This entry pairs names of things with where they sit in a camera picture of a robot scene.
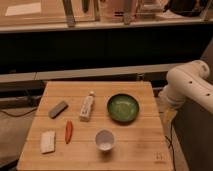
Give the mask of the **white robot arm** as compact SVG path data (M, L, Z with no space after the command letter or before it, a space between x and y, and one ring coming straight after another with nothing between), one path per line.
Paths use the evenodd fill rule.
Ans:
M167 72L167 85L159 93L171 108L180 108L190 98L213 114L213 85L206 81L209 66L202 60L178 65Z

